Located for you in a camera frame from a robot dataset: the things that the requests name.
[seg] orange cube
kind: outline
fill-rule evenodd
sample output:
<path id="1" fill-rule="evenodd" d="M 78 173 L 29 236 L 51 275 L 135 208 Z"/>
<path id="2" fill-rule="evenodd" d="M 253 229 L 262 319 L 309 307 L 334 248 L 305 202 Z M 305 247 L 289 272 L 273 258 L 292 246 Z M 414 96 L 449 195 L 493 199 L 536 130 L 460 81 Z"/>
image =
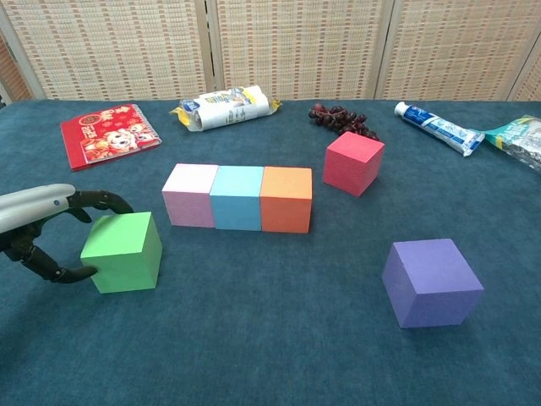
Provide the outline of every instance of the orange cube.
<path id="1" fill-rule="evenodd" d="M 262 231 L 307 233 L 312 210 L 312 169 L 265 167 L 260 208 Z"/>

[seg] toothpaste tube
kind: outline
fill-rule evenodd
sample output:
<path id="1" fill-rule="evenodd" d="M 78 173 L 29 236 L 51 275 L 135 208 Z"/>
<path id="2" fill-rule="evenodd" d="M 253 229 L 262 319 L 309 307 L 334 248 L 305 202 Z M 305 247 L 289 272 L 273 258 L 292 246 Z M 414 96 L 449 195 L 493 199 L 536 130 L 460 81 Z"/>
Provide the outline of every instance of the toothpaste tube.
<path id="1" fill-rule="evenodd" d="M 259 86 L 213 91 L 181 100 L 171 111 L 189 131 L 204 131 L 274 113 L 280 102 L 269 100 Z"/>
<path id="2" fill-rule="evenodd" d="M 395 115 L 401 116 L 404 121 L 414 124 L 435 138 L 444 141 L 463 156 L 471 155 L 473 150 L 484 140 L 483 133 L 474 129 L 463 129 L 431 112 L 426 112 L 419 107 L 408 106 L 403 101 L 396 105 Z"/>

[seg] robotic arm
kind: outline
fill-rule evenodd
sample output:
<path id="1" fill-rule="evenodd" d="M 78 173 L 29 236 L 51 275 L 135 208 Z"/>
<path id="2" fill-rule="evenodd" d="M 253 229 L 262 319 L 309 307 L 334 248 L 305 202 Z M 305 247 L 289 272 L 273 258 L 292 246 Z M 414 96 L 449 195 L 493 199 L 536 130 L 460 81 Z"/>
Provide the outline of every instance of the robotic arm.
<path id="1" fill-rule="evenodd" d="M 55 283 L 74 283 L 97 272 L 93 266 L 76 270 L 60 267 L 34 239 L 43 225 L 67 212 L 81 222 L 92 222 L 83 207 L 131 213 L 132 207 L 120 196 L 105 190 L 78 191 L 71 184 L 49 184 L 0 196 L 0 252 L 20 261 L 31 271 Z"/>

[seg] purple cube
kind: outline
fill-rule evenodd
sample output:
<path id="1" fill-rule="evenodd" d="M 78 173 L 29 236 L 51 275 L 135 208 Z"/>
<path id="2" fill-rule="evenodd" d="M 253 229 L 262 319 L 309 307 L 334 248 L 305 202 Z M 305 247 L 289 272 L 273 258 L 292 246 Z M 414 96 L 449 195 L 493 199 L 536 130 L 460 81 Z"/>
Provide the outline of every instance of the purple cube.
<path id="1" fill-rule="evenodd" d="M 451 239 L 394 243 L 382 278 L 402 328 L 462 324 L 484 291 Z"/>

